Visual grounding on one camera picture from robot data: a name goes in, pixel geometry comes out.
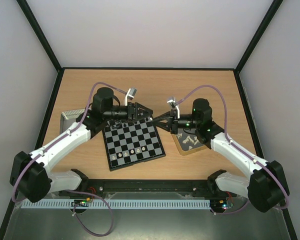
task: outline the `purple cable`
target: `purple cable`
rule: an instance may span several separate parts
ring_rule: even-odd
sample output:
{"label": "purple cable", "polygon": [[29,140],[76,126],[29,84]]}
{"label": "purple cable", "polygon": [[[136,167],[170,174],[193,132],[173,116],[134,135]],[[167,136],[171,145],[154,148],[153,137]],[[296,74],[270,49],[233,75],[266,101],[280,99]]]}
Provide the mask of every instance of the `purple cable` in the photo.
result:
{"label": "purple cable", "polygon": [[100,196],[97,196],[95,194],[92,194],[92,193],[89,193],[89,192],[83,192],[83,191],[72,191],[72,190],[66,190],[67,192],[69,193],[73,193],[73,194],[83,194],[83,195],[89,195],[89,196],[92,196],[96,199],[100,199],[102,202],[104,202],[104,204],[108,207],[109,211],[110,211],[110,214],[111,214],[111,226],[109,228],[109,230],[104,233],[104,234],[98,234],[98,233],[94,233],[93,231],[90,231],[83,223],[82,221],[80,220],[80,218],[78,217],[78,215],[76,214],[76,207],[78,206],[77,204],[73,207],[73,214],[75,216],[75,218],[78,220],[78,222],[80,223],[81,227],[88,233],[88,234],[91,234],[92,236],[95,236],[95,237],[104,237],[104,236],[107,236],[111,233],[112,231],[112,228],[114,227],[114,222],[115,222],[115,219],[114,219],[114,212],[112,211],[111,207],[109,206],[109,204],[107,203],[106,200],[104,200],[102,197]]}
{"label": "purple cable", "polygon": [[[224,107],[224,136],[226,138],[226,140],[235,148],[237,149],[240,153],[242,153],[243,155],[247,156],[250,160],[254,160],[254,157],[251,156],[250,154],[248,154],[247,152],[245,152],[243,149],[241,149],[238,145],[236,145],[234,142],[231,142],[231,139],[228,136],[228,130],[227,130],[227,124],[228,124],[228,110],[227,110],[227,105],[226,105],[226,101],[224,96],[222,95],[222,93],[220,92],[219,89],[217,89],[215,86],[212,85],[201,85],[198,86],[197,88],[193,89],[191,92],[189,92],[184,98],[182,98],[181,100],[179,100],[176,103],[176,106],[183,103],[188,97],[190,97],[195,91],[202,89],[202,88],[211,88],[214,89],[220,96],[222,103],[223,103],[223,107]],[[276,209],[286,209],[289,206],[289,196],[286,192],[286,190],[284,189],[284,187],[282,186],[282,184],[279,182],[279,180],[276,178],[276,176],[268,169],[266,168],[264,165],[262,165],[259,161],[256,161],[256,164],[258,164],[262,169],[264,169],[271,177],[272,179],[275,181],[275,183],[278,185],[278,187],[280,188],[280,190],[282,191],[284,198],[285,198],[285,205],[284,206],[274,206],[274,208]],[[220,215],[229,215],[232,213],[237,213],[238,211],[240,211],[242,208],[233,211],[233,212],[227,212],[227,213],[220,213]]]}
{"label": "purple cable", "polygon": [[[125,95],[127,94],[125,91],[123,91],[123,90],[121,90],[121,89],[119,89],[119,88],[116,88],[116,87],[114,87],[114,86],[111,86],[111,85],[109,85],[109,84],[107,84],[107,83],[105,83],[105,82],[101,82],[101,81],[96,82],[96,83],[92,86],[92,88],[91,88],[90,95],[89,95],[89,98],[88,98],[88,101],[87,101],[87,104],[86,104],[86,107],[85,107],[83,116],[82,116],[80,122],[78,123],[78,125],[77,125],[74,129],[72,129],[72,130],[70,131],[70,134],[72,134],[74,131],[76,131],[76,130],[80,127],[80,125],[82,124],[82,122],[84,121],[84,119],[85,119],[85,117],[86,117],[86,115],[87,115],[88,109],[89,109],[89,104],[90,104],[92,95],[93,95],[94,90],[95,90],[95,88],[96,88],[96,86],[97,86],[98,84],[105,85],[105,86],[107,86],[107,87],[109,87],[109,88],[112,88],[112,89],[114,89],[114,90],[117,90],[118,92],[120,92],[120,93],[122,93],[122,94],[125,94]],[[63,140],[63,139],[66,138],[67,136],[69,136],[69,135],[68,135],[68,134],[64,134],[64,135],[62,135],[60,138],[58,138],[57,140],[55,140],[54,142],[52,142],[49,146],[47,146],[47,147],[43,150],[43,153],[46,153],[49,149],[51,149],[54,145],[56,145],[57,143],[59,143],[61,140]],[[15,195],[16,195],[16,192],[17,192],[18,185],[19,185],[21,179],[23,178],[23,176],[25,175],[26,171],[27,171],[27,170],[30,168],[30,166],[31,166],[37,159],[39,159],[40,157],[41,157],[40,154],[38,154],[37,156],[35,156],[35,157],[34,157],[34,158],[33,158],[33,159],[25,166],[25,168],[22,170],[22,172],[20,173],[19,177],[18,177],[17,180],[15,181],[15,184],[14,184],[13,189],[12,189],[12,196],[11,196],[11,199],[12,199],[12,201],[13,201],[14,203],[19,203],[19,202],[21,202],[21,201],[23,201],[23,200],[25,199],[25,198],[20,199],[20,200],[17,200],[17,199],[16,199]]]}
{"label": "purple cable", "polygon": [[248,199],[248,201],[246,201],[245,204],[244,204],[242,207],[240,207],[238,210],[231,211],[231,212],[222,212],[222,213],[221,213],[221,212],[215,212],[212,208],[211,208],[210,210],[211,210],[211,212],[212,212],[213,214],[216,214],[216,215],[230,215],[230,214],[237,214],[237,213],[241,212],[243,209],[245,209],[245,208],[248,206],[248,203],[250,203],[249,199]]}

